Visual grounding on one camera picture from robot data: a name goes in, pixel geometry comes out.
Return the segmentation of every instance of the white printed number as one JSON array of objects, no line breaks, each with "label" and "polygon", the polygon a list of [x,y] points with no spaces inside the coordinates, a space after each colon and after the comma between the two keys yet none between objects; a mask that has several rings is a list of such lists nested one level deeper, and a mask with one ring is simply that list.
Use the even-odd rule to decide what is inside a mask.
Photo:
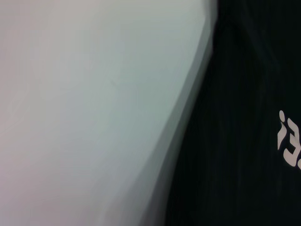
[{"label": "white printed number", "polygon": [[[281,129],[278,132],[277,136],[278,150],[280,148],[281,142],[283,141],[287,133],[287,129],[283,124],[283,122],[285,122],[285,115],[283,111],[279,112],[279,117],[281,120]],[[283,152],[283,157],[288,164],[290,164],[291,166],[296,166],[297,158],[301,151],[299,128],[290,118],[287,119],[287,124],[289,128],[291,128],[291,130],[294,132],[294,135],[290,134],[290,143],[295,147],[295,149],[293,153],[290,153],[286,148]],[[301,159],[298,161],[298,167],[301,169]]]}]

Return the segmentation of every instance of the white surface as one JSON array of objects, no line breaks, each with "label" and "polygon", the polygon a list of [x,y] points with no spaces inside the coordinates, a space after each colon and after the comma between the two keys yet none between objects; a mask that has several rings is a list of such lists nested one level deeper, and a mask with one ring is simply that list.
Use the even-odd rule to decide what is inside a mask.
[{"label": "white surface", "polygon": [[126,196],[187,79],[204,4],[0,1],[1,225],[139,224],[181,112],[149,186]]}]

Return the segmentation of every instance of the black shirt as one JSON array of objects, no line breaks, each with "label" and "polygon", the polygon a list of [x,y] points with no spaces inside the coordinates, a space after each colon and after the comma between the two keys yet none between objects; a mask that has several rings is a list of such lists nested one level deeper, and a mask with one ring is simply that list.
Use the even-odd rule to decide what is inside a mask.
[{"label": "black shirt", "polygon": [[301,1],[218,4],[166,225],[301,224]]}]

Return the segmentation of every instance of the white wall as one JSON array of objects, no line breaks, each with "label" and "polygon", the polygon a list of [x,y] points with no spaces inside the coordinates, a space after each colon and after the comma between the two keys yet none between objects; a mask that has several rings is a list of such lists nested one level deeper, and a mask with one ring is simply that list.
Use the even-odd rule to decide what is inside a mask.
[{"label": "white wall", "polygon": [[0,225],[140,224],[207,4],[0,0]]}]

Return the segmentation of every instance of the dark fabric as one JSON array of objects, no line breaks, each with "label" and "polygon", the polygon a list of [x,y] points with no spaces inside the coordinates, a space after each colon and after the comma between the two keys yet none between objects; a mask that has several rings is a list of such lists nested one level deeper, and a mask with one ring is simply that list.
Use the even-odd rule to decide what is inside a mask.
[{"label": "dark fabric", "polygon": [[[166,225],[299,225],[301,169],[283,153],[294,151],[287,119],[301,128],[301,2],[218,4],[213,56],[183,139]],[[280,111],[287,135],[278,150]]]}]

